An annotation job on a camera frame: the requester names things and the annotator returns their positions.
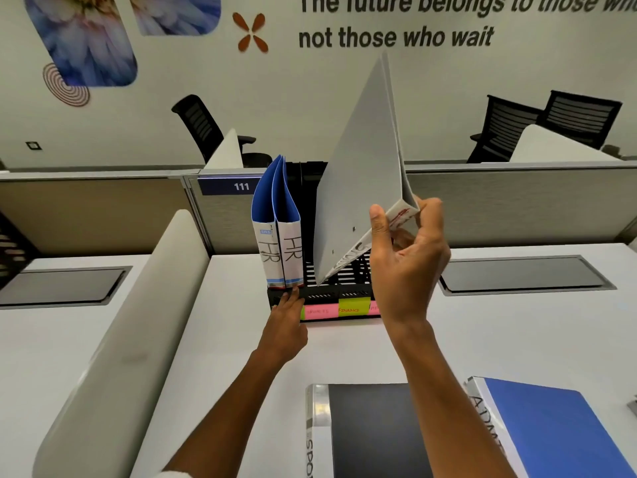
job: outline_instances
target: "wall decal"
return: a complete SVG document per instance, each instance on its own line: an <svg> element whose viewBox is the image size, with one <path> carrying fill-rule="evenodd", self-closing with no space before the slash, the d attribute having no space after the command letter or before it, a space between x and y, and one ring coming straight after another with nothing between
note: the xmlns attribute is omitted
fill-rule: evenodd
<svg viewBox="0 0 637 478"><path fill-rule="evenodd" d="M142 35L209 34L219 23L221 0L131 0Z"/></svg>
<svg viewBox="0 0 637 478"><path fill-rule="evenodd" d="M248 49L248 47L250 46L250 39L252 36L254 37L254 43L257 45L257 47L259 47L259 50L261 50L261 52L263 53L267 53L268 47L267 47L266 41L262 38L257 37L254 34L255 32L261 30L263 25L266 24L265 15L263 15L262 13L259 13L259 15L254 17L254 22L252 22L252 29L248 27L248 24L245 23L243 16L241 16L239 13L233 13L233 20L235 21L235 24L237 25L237 27L248 32L248 34L245 37L239 40L240 52L245 52Z"/></svg>
<svg viewBox="0 0 637 478"><path fill-rule="evenodd" d="M89 88L67 85L54 63L48 63L44 66L42 78L51 94L69 106L84 107L91 100Z"/></svg>
<svg viewBox="0 0 637 478"><path fill-rule="evenodd" d="M31 22L64 82L121 87L137 61L113 0L24 0Z"/></svg>

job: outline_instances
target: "hand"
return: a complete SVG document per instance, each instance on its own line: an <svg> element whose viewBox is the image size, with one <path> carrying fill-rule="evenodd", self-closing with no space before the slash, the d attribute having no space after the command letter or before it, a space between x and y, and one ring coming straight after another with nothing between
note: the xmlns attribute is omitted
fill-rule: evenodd
<svg viewBox="0 0 637 478"><path fill-rule="evenodd" d="M299 288L284 293L275 305L263 329L255 354L265 363L279 370L291 361L308 342L308 329L301 325L301 308L305 299L299 298Z"/></svg>
<svg viewBox="0 0 637 478"><path fill-rule="evenodd" d="M415 237L402 229L392 235L383 208L370 208L371 284L392 340L397 332L418 330L425 323L436 282L451 257L443 234L442 201L416 200L420 214Z"/></svg>

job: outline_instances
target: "motivational quote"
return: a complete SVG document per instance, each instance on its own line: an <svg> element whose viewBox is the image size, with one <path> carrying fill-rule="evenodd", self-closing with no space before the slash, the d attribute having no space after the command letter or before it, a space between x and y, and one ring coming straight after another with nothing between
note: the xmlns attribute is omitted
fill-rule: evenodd
<svg viewBox="0 0 637 478"><path fill-rule="evenodd" d="M637 13L637 0L301 0L303 13L474 13L484 22L493 13L590 13L595 10ZM447 33L423 25L413 31L360 31L347 27L326 27L317 32L299 32L300 48L354 47L488 47L496 27L480 23L479 29Z"/></svg>

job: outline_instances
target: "blue flower image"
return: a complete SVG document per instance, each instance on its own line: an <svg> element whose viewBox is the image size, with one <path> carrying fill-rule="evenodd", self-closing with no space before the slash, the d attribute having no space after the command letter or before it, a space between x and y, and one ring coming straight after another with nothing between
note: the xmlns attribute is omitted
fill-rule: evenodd
<svg viewBox="0 0 637 478"><path fill-rule="evenodd" d="M24 0L67 85L121 87L137 61L113 0Z"/></svg>
<svg viewBox="0 0 637 478"><path fill-rule="evenodd" d="M209 34L219 23L221 0L131 0L142 35Z"/></svg>

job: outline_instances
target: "spiral circle decal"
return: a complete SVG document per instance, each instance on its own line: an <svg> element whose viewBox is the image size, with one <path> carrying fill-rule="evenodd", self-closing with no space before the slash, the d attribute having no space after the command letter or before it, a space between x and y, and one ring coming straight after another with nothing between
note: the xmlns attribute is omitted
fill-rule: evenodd
<svg viewBox="0 0 637 478"><path fill-rule="evenodd" d="M72 107L84 107L91 100L88 87L67 85L54 63L47 63L42 71L46 87L63 103Z"/></svg>

